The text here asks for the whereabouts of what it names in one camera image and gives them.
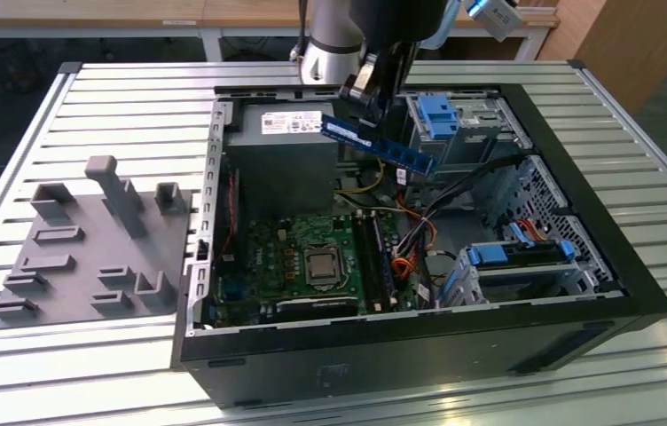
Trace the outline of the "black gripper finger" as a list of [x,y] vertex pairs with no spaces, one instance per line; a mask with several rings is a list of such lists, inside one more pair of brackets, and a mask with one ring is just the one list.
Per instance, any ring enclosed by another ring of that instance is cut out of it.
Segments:
[[374,53],[368,53],[361,67],[354,74],[345,78],[340,88],[340,99],[364,107],[365,110],[377,106],[377,93],[380,91],[377,61],[378,56]]
[[360,138],[381,138],[381,126],[386,120],[394,97],[408,78],[417,52],[418,44],[413,42],[398,42],[380,52],[369,52],[378,56],[380,91],[377,93],[377,106],[365,110],[358,119]]

